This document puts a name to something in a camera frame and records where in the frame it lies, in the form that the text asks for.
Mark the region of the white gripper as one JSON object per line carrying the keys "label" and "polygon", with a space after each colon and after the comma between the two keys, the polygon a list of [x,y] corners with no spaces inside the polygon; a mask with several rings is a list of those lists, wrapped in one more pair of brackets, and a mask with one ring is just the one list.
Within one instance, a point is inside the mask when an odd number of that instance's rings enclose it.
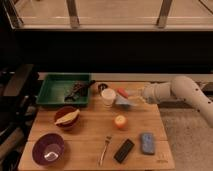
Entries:
{"label": "white gripper", "polygon": [[159,100],[157,99],[155,94],[155,88],[156,88],[155,84],[150,84],[145,86],[141,90],[141,97],[145,100],[146,103],[149,103],[149,104],[159,103]]}

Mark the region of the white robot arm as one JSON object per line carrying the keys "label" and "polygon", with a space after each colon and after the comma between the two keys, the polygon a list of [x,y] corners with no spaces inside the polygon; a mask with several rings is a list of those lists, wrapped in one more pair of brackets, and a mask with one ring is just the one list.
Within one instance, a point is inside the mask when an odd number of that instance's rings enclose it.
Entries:
{"label": "white robot arm", "polygon": [[197,110],[213,128],[213,102],[187,76],[176,76],[169,82],[149,84],[140,91],[140,96],[149,104],[183,101]]}

